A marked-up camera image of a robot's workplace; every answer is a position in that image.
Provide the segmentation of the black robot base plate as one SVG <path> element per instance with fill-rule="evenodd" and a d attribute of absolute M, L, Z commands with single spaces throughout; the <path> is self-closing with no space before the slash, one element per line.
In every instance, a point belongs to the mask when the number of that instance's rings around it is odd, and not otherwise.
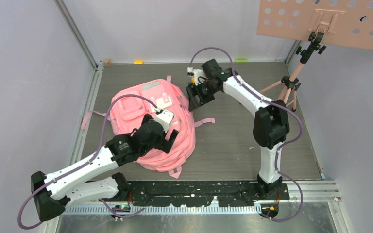
<path fill-rule="evenodd" d="M 285 183 L 268 193 L 252 181 L 129 181 L 127 190 L 108 201 L 138 207 L 207 207 L 217 201 L 220 207 L 246 207 L 262 200 L 288 199 Z"/>

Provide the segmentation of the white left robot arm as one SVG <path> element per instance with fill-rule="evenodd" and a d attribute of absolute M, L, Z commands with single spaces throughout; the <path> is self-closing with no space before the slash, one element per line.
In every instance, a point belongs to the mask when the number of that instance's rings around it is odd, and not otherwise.
<path fill-rule="evenodd" d="M 124 182 L 110 177 L 105 182 L 88 181 L 104 172 L 116 169 L 145 156 L 152 149 L 169 153 L 178 130 L 169 131 L 175 114 L 168 109 L 155 116 L 146 114 L 138 129 L 119 134 L 101 145 L 92 156 L 86 157 L 62 170 L 31 175 L 31 191 L 40 221 L 61 215 L 74 203 L 90 199 L 112 198 L 118 201 L 129 197 L 130 189 Z"/>

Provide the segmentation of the pink student backpack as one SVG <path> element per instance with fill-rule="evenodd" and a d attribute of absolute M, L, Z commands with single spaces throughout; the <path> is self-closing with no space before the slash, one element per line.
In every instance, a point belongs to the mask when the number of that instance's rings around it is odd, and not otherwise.
<path fill-rule="evenodd" d="M 137 163 L 148 170 L 168 172 L 174 178 L 179 178 L 182 164 L 195 150 L 195 129 L 206 123 L 215 123 L 214 118 L 204 118 L 195 121 L 193 113 L 188 110 L 189 102 L 181 89 L 171 83 L 171 77 L 156 79 L 119 91 L 112 100 L 119 99 L 114 104 L 108 116 L 115 135 L 130 133 L 138 128 L 145 114 L 155 116 L 153 102 L 161 109 L 174 113 L 169 130 L 177 130 L 174 144 L 169 153 L 152 149 L 145 156 L 137 159 Z"/>

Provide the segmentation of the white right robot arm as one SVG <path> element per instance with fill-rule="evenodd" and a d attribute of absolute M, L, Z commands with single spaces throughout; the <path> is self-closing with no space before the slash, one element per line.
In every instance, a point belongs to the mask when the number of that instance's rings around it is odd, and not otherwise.
<path fill-rule="evenodd" d="M 187 68 L 192 82 L 186 87 L 189 111 L 213 101 L 221 91 L 243 105 L 253 116 L 253 136 L 261 149 L 261 168 L 257 176 L 260 197 L 271 199 L 282 184 L 279 174 L 280 146 L 290 131 L 286 104 L 273 101 L 252 88 L 232 68 L 223 69 L 215 59 L 202 64 L 200 69 Z"/>

